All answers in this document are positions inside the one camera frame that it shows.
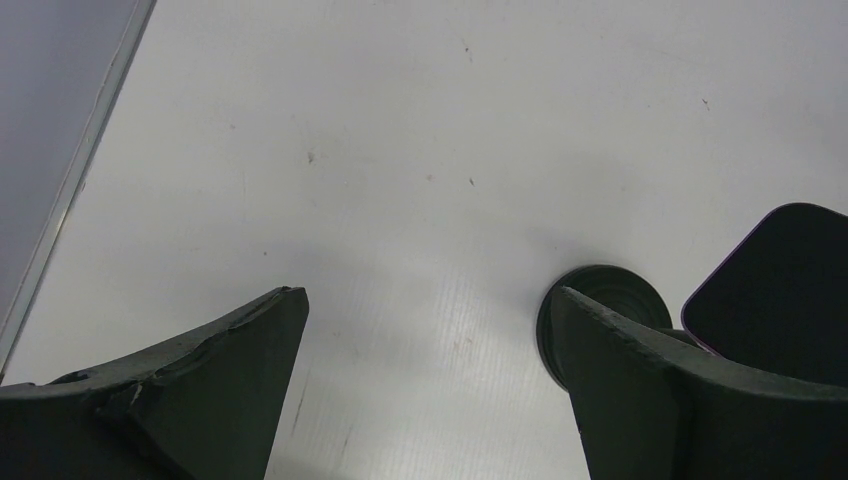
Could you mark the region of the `aluminium table edge rail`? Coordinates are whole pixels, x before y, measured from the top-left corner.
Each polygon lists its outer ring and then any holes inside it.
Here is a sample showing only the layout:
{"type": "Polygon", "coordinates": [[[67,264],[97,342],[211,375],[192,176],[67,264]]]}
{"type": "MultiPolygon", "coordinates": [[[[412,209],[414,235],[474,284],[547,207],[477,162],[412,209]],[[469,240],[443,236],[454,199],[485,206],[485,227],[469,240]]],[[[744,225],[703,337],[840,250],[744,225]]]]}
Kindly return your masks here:
{"type": "Polygon", "coordinates": [[[1,368],[140,46],[153,1],[1,4],[1,368]]]}

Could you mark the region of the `black round-base phone stand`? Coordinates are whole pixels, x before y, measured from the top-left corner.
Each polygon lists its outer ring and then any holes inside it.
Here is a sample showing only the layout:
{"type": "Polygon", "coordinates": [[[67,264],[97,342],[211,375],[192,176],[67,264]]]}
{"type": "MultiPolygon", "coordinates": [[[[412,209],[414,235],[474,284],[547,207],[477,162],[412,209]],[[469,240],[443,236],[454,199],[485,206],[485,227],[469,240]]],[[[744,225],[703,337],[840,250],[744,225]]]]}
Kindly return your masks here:
{"type": "Polygon", "coordinates": [[[616,313],[643,326],[694,346],[695,340],[672,325],[671,315],[658,291],[644,278],[625,268],[595,264],[572,269],[547,291],[536,320],[536,344],[542,363],[556,384],[567,388],[567,375],[555,358],[551,302],[563,287],[572,288],[616,313]]]}

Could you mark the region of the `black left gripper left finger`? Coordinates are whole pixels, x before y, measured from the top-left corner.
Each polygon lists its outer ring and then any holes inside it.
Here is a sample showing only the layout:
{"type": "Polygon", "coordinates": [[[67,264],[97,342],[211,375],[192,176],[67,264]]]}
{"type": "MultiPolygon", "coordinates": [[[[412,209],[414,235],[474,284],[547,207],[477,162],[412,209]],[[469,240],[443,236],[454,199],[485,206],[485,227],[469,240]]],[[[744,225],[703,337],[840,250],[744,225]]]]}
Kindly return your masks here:
{"type": "Polygon", "coordinates": [[[309,314],[279,287],[200,327],[1,390],[5,479],[260,479],[309,314]]]}

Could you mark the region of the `purple phone with black screen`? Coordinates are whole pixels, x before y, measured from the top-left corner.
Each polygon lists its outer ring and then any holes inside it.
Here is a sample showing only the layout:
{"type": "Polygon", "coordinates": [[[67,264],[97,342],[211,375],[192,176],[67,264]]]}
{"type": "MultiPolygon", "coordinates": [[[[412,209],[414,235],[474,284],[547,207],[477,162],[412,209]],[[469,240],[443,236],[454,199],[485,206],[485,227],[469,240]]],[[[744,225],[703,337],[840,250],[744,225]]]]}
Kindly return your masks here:
{"type": "Polygon", "coordinates": [[[733,362],[846,386],[846,215],[810,203],[769,212],[689,297],[681,321],[733,362]]]}

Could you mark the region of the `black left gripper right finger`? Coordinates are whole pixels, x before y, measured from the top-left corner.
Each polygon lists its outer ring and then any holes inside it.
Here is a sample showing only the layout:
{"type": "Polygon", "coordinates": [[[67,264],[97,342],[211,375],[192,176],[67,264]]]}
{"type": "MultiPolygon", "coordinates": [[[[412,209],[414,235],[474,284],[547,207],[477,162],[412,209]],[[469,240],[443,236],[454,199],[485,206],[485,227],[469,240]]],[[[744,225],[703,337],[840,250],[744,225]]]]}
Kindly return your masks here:
{"type": "Polygon", "coordinates": [[[564,288],[552,333],[594,479],[843,479],[847,391],[750,368],[564,288]]]}

